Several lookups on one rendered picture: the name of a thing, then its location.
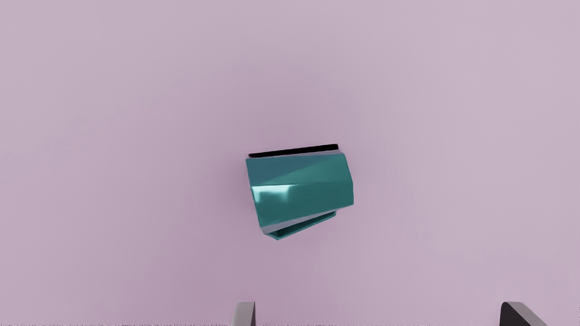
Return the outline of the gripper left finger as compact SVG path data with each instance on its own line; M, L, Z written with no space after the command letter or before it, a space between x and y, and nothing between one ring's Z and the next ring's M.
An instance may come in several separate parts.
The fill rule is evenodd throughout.
M256 326L256 303L238 302L234 309L231 326Z

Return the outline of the teal faceted mug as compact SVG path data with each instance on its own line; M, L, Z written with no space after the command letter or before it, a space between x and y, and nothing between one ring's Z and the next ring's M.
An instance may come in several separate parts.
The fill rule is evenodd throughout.
M247 158L259 227L280 240L331 219L354 204L353 179L342 151Z

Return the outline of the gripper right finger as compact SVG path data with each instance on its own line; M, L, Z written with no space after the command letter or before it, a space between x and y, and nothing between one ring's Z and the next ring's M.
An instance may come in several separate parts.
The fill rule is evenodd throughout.
M500 326L548 326L523 302L503 302Z

